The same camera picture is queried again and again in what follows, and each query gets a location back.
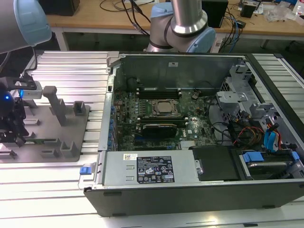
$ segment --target metal slotted surface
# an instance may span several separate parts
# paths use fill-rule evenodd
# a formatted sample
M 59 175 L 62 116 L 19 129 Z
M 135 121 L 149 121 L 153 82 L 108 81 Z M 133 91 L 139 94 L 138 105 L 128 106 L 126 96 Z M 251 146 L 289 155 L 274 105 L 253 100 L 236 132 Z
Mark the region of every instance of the metal slotted surface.
M 304 122 L 304 80 L 286 62 L 273 54 L 254 54 L 259 64 L 276 85 L 283 97 Z M 257 89 L 266 102 L 270 102 L 260 84 Z
M 169 215 L 101 218 L 78 189 L 79 169 L 97 160 L 98 136 L 105 94 L 106 52 L 45 52 L 34 79 L 58 86 L 58 97 L 91 106 L 83 155 L 74 163 L 0 164 L 0 226 L 83 228 L 239 228 L 258 223 L 264 228 L 299 228 L 304 223 L 304 198 L 278 209 L 232 210 Z

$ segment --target wooden desk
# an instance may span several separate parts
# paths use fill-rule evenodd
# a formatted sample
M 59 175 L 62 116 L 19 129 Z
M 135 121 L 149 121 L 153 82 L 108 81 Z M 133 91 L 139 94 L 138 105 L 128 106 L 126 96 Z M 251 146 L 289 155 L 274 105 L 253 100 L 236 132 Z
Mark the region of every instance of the wooden desk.
M 102 6 L 109 10 L 115 10 L 112 1 L 107 0 Z M 68 50 L 64 32 L 139 34 L 130 24 L 125 12 L 105 11 L 99 8 L 100 2 L 101 0 L 81 0 L 78 11 L 72 17 L 47 16 L 52 30 L 56 33 L 61 50 Z M 230 0 L 229 8 L 234 3 L 237 1 Z M 152 6 L 153 4 L 141 6 L 148 17 Z M 263 15 L 253 15 L 252 18 L 248 19 L 241 18 L 240 11 L 235 9 L 230 9 L 230 12 L 236 19 L 247 23 L 241 35 L 242 38 L 304 40 L 304 26 L 300 26 L 295 21 L 267 22 Z M 150 30 L 150 24 L 144 17 L 137 13 L 136 19 L 143 29 Z M 225 19 L 221 28 L 216 28 L 217 40 L 214 46 L 217 47 L 230 31 L 231 24 Z

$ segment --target workbench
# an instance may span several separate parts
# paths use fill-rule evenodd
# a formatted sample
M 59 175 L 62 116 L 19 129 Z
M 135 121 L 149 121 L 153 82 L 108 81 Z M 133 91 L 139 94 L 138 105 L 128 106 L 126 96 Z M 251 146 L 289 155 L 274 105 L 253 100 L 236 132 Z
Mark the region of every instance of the workbench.
M 254 56 L 304 121 L 304 80 L 283 58 L 272 54 Z M 107 52 L 45 52 L 38 58 L 38 68 L 32 73 L 35 80 L 43 87 L 56 86 L 58 98 L 63 98 L 66 104 L 82 100 L 91 107 L 83 154 L 79 161 L 71 163 L 0 163 L 1 227 L 303 227 L 304 197 L 276 209 L 100 217 L 78 188 L 78 180 L 80 167 L 97 161 L 108 77 L 106 57 Z M 263 99 L 271 102 L 260 84 L 257 88 Z M 44 99 L 36 100 L 36 104 L 49 103 Z
M 109 10 L 116 10 L 112 5 L 112 1 L 107 0 L 102 6 Z M 99 7 L 100 2 L 100 0 L 80 0 L 79 9 L 72 17 L 47 16 L 62 51 L 69 50 L 65 32 L 139 34 L 129 22 L 125 12 L 105 11 Z M 228 6 L 229 9 L 232 8 L 230 12 L 237 20 L 246 22 L 241 38 L 304 40 L 304 26 L 300 26 L 297 22 L 292 20 L 267 22 L 263 15 L 255 16 L 255 14 L 250 19 L 241 18 L 240 11 L 236 10 L 237 7 L 233 7 L 233 4 L 237 2 L 239 1 L 230 0 Z M 141 9 L 147 17 L 150 17 L 152 7 L 153 4 L 147 4 L 141 6 Z M 150 24 L 143 16 L 136 13 L 136 19 L 144 30 L 150 30 Z M 211 48 L 212 52 L 219 51 L 222 40 L 231 31 L 231 24 L 227 19 L 224 19 L 221 28 L 216 28 L 215 30 L 217 38 Z

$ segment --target motherboard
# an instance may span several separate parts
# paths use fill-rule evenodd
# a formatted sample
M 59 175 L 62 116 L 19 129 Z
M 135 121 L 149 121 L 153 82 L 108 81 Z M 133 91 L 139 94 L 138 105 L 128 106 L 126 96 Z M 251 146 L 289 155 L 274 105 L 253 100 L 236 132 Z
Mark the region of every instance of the motherboard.
M 116 91 L 116 135 L 119 151 L 187 150 L 217 144 L 206 117 L 209 97 L 181 91 L 176 99 L 144 99 Z

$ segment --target floor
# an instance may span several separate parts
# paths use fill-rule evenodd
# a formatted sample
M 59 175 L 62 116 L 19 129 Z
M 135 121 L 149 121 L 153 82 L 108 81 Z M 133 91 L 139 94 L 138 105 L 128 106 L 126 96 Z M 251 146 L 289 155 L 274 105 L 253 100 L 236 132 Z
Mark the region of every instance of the floor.
M 98 43 L 95 42 L 93 34 L 67 33 L 67 40 L 70 50 L 102 50 L 102 51 L 142 51 L 148 46 L 149 38 L 144 35 L 121 35 L 121 34 L 98 34 Z M 267 47 L 260 47 L 261 40 L 240 39 L 236 44 L 233 53 L 280 53 L 304 77 L 304 42 L 296 42 L 290 46 L 289 51 L 285 48 L 290 41 L 271 40 Z M 36 50 L 59 50 L 58 43 L 53 37 L 50 41 L 40 44 Z M 2 76 L 19 76 L 26 67 L 33 53 L 31 48 L 24 48 L 13 51 L 9 62 L 0 73 Z M 0 55 L 0 62 L 5 54 Z

